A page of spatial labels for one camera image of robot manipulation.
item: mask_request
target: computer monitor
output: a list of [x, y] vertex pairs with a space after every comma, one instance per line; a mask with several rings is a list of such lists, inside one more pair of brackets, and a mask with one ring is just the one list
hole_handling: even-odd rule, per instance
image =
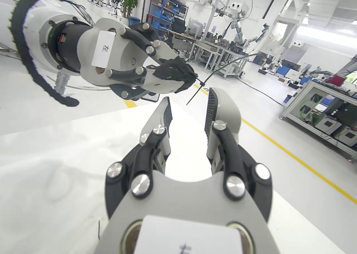
[[289, 67], [290, 69], [293, 69], [295, 71], [299, 71], [300, 66], [301, 66], [301, 65], [298, 65], [296, 63], [290, 62], [290, 61], [285, 60], [285, 59], [282, 60], [281, 63], [282, 63], [283, 66]]
[[191, 35], [201, 36], [203, 30], [203, 24], [190, 18], [189, 24], [187, 25], [187, 32]]
[[207, 32], [207, 36], [206, 36], [206, 38], [204, 40], [208, 41], [208, 42], [214, 42], [213, 33]]

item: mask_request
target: white sticker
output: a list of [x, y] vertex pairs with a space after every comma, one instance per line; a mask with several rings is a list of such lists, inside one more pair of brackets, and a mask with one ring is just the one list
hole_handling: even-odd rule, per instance
[[192, 221], [146, 216], [134, 254], [242, 254], [238, 230]]
[[95, 46], [92, 66], [106, 68], [114, 44], [115, 32], [101, 30]]

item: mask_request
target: electronic equipment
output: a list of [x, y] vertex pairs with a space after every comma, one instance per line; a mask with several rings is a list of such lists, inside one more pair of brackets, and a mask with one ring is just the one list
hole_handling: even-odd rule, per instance
[[314, 121], [314, 126], [323, 131], [326, 134], [332, 134], [335, 130], [337, 130], [342, 124], [339, 123], [336, 119], [331, 116], [322, 113], [320, 114]]
[[344, 126], [333, 134], [334, 138], [349, 147], [357, 143], [357, 131], [353, 131], [350, 127]]
[[293, 69], [293, 70], [295, 70], [295, 71], [299, 71], [299, 69], [300, 69], [300, 67], [301, 67], [301, 65], [295, 64], [295, 63], [290, 62], [290, 61], [285, 60], [285, 59], [282, 60], [281, 64], [282, 64], [283, 66], [289, 67], [290, 69]]
[[206, 36], [206, 38], [204, 40], [208, 41], [208, 42], [214, 42], [213, 33], [207, 32], [207, 36]]
[[331, 83], [331, 84], [336, 85], [336, 86], [342, 86], [346, 79], [347, 79], [346, 76], [344, 76], [342, 74], [336, 74], [336, 75], [334, 75], [332, 77], [329, 77], [324, 82], [325, 83]]
[[344, 103], [334, 115], [343, 125], [357, 131], [357, 106]]
[[179, 18], [175, 18], [175, 22], [172, 23], [172, 31], [177, 33], [184, 33], [186, 31], [185, 21]]
[[190, 18], [189, 23], [187, 25], [187, 34], [195, 36], [195, 38], [201, 37], [203, 27], [204, 26], [202, 23]]

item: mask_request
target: blue bin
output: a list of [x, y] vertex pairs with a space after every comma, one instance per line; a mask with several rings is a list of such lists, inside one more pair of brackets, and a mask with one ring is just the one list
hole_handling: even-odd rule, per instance
[[138, 18], [129, 16], [128, 19], [129, 19], [129, 26], [133, 25], [133, 24], [136, 24], [136, 23], [140, 23], [140, 19], [138, 19]]
[[291, 99], [291, 97], [292, 97], [291, 95], [287, 95], [284, 100], [284, 103], [287, 103]]

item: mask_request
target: wire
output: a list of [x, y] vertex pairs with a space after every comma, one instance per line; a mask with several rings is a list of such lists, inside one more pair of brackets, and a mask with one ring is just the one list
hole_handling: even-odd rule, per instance
[[218, 14], [215, 15], [214, 17], [217, 17], [222, 11], [223, 11], [223, 8], [220, 8]]
[[86, 8], [84, 6], [82, 6], [81, 4], [77, 4], [73, 0], [65, 0], [65, 2], [70, 3], [76, 9], [76, 11], [79, 13], [79, 15], [82, 16], [84, 18], [84, 20], [86, 20], [88, 22], [89, 25], [94, 26], [95, 23], [94, 23], [92, 17], [86, 11]]
[[38, 73], [37, 68], [33, 62], [33, 57], [30, 54], [30, 49], [28, 48], [28, 44], [23, 33], [23, 25], [25, 23], [28, 11], [38, 1], [39, 0], [19, 0], [17, 2], [10, 20], [10, 32], [13, 35], [14, 43], [18, 49], [21, 61], [26, 67], [28, 73], [31, 75], [33, 81], [59, 103], [65, 106], [75, 107], [79, 104], [79, 101], [71, 97], [63, 97], [58, 92], [56, 92]]
[[248, 83], [245, 83], [244, 81], [242, 81], [242, 80], [240, 80], [240, 79], [238, 79], [238, 81], [239, 81], [239, 82], [242, 82], [242, 83], [245, 84], [246, 86], [249, 86], [250, 88], [254, 89], [254, 90], [257, 91], [257, 92], [262, 93], [264, 96], [268, 97], [268, 98], [271, 99], [272, 101], [275, 101], [278, 105], [284, 107], [283, 104], [281, 104], [281, 103], [279, 103], [278, 101], [274, 100], [272, 97], [268, 96], [266, 93], [264, 93], [264, 92], [262, 92], [262, 91], [260, 91], [260, 90], [258, 90], [258, 89], [256, 89], [256, 88], [250, 86]]
[[229, 24], [231, 24], [230, 22], [232, 22], [232, 21], [227, 21], [226, 20], [226, 17], [223, 15], [223, 18], [224, 18], [224, 20], [227, 22], [227, 23], [229, 23]]
[[190, 101], [192, 101], [192, 99], [195, 97], [195, 95], [198, 94], [198, 92], [201, 90], [201, 88], [203, 88], [203, 87], [206, 85], [206, 82], [208, 81], [208, 79], [210, 79], [216, 72], [218, 72], [219, 70], [222, 70], [224, 67], [226, 67], [226, 66], [228, 66], [228, 65], [231, 65], [232, 63], [234, 63], [234, 62], [236, 62], [236, 61], [238, 61], [238, 60], [240, 60], [240, 59], [244, 59], [244, 58], [247, 58], [247, 57], [250, 57], [250, 56], [253, 56], [253, 55], [256, 55], [256, 54], [245, 55], [244, 57], [240, 57], [240, 58], [238, 58], [238, 59], [236, 59], [236, 60], [233, 60], [233, 61], [231, 61], [231, 62], [229, 62], [229, 63], [223, 65], [222, 67], [218, 68], [217, 70], [214, 70], [214, 71], [210, 74], [210, 76], [207, 77], [207, 79], [206, 79], [205, 81], [203, 81], [203, 82], [200, 81], [200, 85], [201, 85], [201, 86], [199, 87], [199, 89], [197, 90], [197, 92], [191, 97], [191, 99], [187, 102], [186, 106], [189, 104]]
[[252, 6], [251, 6], [251, 10], [250, 10], [249, 15], [246, 18], [242, 19], [242, 21], [248, 19], [250, 14], [252, 13], [252, 11], [253, 11], [253, 0], [252, 0]]

